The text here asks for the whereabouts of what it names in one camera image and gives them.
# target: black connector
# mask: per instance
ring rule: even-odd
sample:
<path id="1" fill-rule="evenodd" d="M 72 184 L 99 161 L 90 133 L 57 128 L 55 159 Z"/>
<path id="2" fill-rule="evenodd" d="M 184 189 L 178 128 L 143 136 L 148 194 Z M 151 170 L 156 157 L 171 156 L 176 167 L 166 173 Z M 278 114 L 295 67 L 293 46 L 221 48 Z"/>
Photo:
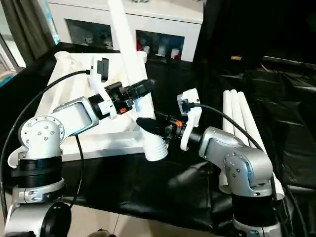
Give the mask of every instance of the black connector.
<path id="1" fill-rule="evenodd" d="M 191 109 L 190 103 L 188 100 L 183 100 L 181 103 L 181 107 L 182 107 L 182 111 L 185 113 L 189 112 Z"/>
<path id="2" fill-rule="evenodd" d="M 113 105 L 118 115 L 124 114 L 133 109 L 133 101 L 137 100 L 150 93 L 155 86 L 155 81 L 152 79 L 142 80 L 136 84 L 122 87 L 121 82 L 116 82 L 105 87 L 105 91 L 113 102 Z M 110 114 L 102 114 L 99 103 L 103 102 L 101 95 L 96 94 L 89 97 L 89 102 L 92 105 L 93 111 L 99 119 L 104 119 Z"/>
<path id="3" fill-rule="evenodd" d="M 145 131 L 161 136 L 169 144 L 173 138 L 182 138 L 186 125 L 170 115 L 155 112 L 156 120 L 152 118 L 138 118 L 137 124 Z"/>
<path id="4" fill-rule="evenodd" d="M 101 74 L 101 82 L 106 82 L 109 78 L 109 60 L 102 58 L 102 61 L 98 61 L 97 73 Z"/>

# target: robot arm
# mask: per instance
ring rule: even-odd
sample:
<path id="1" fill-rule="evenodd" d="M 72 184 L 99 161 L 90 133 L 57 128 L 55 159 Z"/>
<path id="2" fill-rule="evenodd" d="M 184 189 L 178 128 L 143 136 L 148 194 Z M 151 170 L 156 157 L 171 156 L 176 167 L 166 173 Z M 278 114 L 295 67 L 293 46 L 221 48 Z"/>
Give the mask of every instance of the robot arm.
<path id="1" fill-rule="evenodd" d="M 60 144 L 99 124 L 99 120 L 132 109 L 133 101 L 150 93 L 153 80 L 122 87 L 120 82 L 104 88 L 110 101 L 100 94 L 62 104 L 53 113 L 34 117 L 19 129 L 25 152 L 12 176 L 17 178 L 13 202 L 5 225 L 5 236 L 66 236 L 70 225 L 69 206 L 57 201 L 63 194 Z"/>
<path id="2" fill-rule="evenodd" d="M 281 237 L 280 223 L 273 208 L 273 167 L 261 150 L 246 146 L 236 136 L 215 127 L 198 128 L 201 114 L 187 105 L 199 103 L 196 89 L 178 96 L 183 122 L 157 113 L 157 120 L 138 118 L 143 129 L 162 136 L 166 142 L 181 139 L 181 149 L 198 147 L 198 155 L 219 167 L 227 176 L 233 201 L 233 224 L 240 237 Z"/>

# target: black tabletop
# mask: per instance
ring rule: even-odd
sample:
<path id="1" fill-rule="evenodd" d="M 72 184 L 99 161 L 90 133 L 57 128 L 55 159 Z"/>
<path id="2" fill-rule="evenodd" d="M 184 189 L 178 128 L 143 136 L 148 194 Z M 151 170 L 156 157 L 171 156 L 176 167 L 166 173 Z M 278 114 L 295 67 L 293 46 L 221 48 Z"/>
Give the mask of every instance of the black tabletop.
<path id="1" fill-rule="evenodd" d="M 43 89 L 51 76 L 58 51 L 113 53 L 111 50 L 60 43 L 0 88 L 1 144 L 23 107 Z M 245 72 L 219 74 L 206 63 L 149 58 L 148 78 L 157 80 L 152 93 L 155 110 L 181 118 L 176 96 L 197 88 L 200 100 L 222 110 L 226 89 L 244 91 L 268 155 L 288 184 L 316 188 L 316 90 L 313 82 L 284 74 Z M 32 117 L 39 101 L 25 115 Z M 221 128 L 222 118 L 203 113 L 201 127 Z M 17 129 L 7 155 L 19 147 Z M 76 193 L 80 161 L 63 163 L 68 184 L 66 200 Z M 7 186 L 13 182 L 5 167 Z M 144 154 L 94 158 L 85 161 L 78 204 L 156 219 L 193 229 L 210 230 L 231 218 L 230 197 L 218 191 L 219 169 L 198 156 L 180 150 L 172 141 L 167 158 L 146 161 Z"/>

